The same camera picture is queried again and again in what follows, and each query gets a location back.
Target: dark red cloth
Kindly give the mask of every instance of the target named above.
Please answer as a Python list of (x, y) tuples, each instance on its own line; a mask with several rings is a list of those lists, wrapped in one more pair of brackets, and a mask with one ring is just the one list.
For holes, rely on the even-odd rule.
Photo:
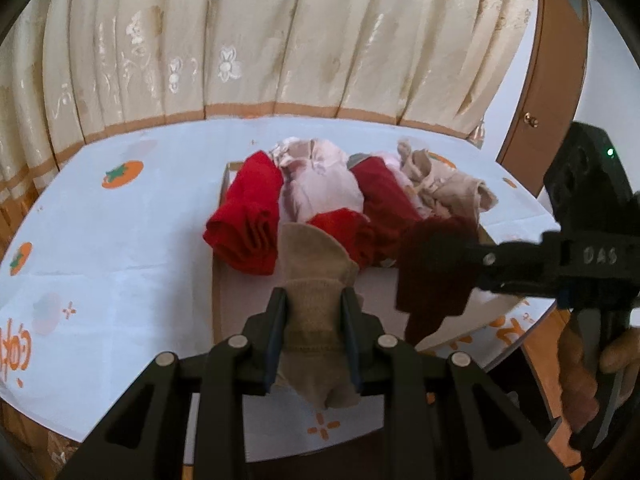
[(422, 218), (380, 157), (364, 159), (351, 168), (351, 173), (364, 195), (363, 213), (376, 236), (374, 263), (395, 260), (401, 235)]
[(215, 255), (246, 274), (273, 274), (283, 183), (266, 153), (256, 152), (244, 162), (203, 234)]
[(372, 264), (375, 234), (369, 221), (360, 213), (343, 207), (317, 214), (307, 223), (338, 240), (361, 269)]
[[(436, 248), (434, 237), (441, 237), (436, 243), (446, 237), (455, 242)], [(466, 243), (477, 241), (476, 222), (457, 216), (431, 216), (405, 232), (398, 251), (396, 309), (410, 314), (404, 329), (409, 344), (436, 332), (445, 317), (465, 311), (481, 269), (461, 263), (458, 256)]]

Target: pile of clothes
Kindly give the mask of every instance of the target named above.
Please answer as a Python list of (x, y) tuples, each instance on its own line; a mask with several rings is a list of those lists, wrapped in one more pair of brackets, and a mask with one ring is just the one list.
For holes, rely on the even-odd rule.
[(270, 275), (279, 261), (290, 303), (279, 376), (317, 408), (341, 407), (358, 399), (341, 290), (360, 269), (396, 266), (405, 340), (419, 343), (462, 314), (477, 277), (429, 271), (421, 247), (442, 233), (478, 240), (479, 215), (496, 203), (482, 180), (406, 141), (397, 153), (347, 156), (328, 140), (290, 138), (244, 162), (204, 239), (240, 272)]

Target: brown wooden door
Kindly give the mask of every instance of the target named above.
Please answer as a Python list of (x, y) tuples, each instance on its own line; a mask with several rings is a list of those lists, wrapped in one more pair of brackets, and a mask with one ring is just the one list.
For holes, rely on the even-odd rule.
[(539, 0), (529, 73), (497, 159), (535, 196), (574, 118), (588, 34), (588, 0)]

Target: table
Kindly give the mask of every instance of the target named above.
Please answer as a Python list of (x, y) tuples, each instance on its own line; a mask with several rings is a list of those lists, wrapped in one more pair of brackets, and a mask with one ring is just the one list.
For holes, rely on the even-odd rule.
[[(392, 151), (400, 137), (486, 180), (500, 203), (481, 215), (496, 242), (538, 240), (551, 215), (503, 168), (453, 137), (348, 120), (219, 119), (172, 124), (85, 146), (41, 195), (0, 266), (0, 397), (82, 441), (161, 351), (207, 351), (211, 250), (201, 238), (225, 165), (290, 136), (348, 153)], [(524, 300), (504, 318), (436, 348), (491, 367), (552, 305)], [(321, 449), (382, 425), (382, 400), (316, 413), (293, 392), (244, 400), (248, 460)]]

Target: hand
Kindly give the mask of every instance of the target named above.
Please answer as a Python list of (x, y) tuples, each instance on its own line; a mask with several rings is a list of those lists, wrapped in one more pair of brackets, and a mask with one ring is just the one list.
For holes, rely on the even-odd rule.
[[(572, 431), (579, 432), (600, 409), (595, 399), (598, 384), (582, 364), (582, 340), (569, 325), (558, 341), (562, 412)], [(606, 374), (625, 369), (618, 406), (631, 396), (640, 369), (640, 329), (630, 328), (600, 355), (600, 371)]]

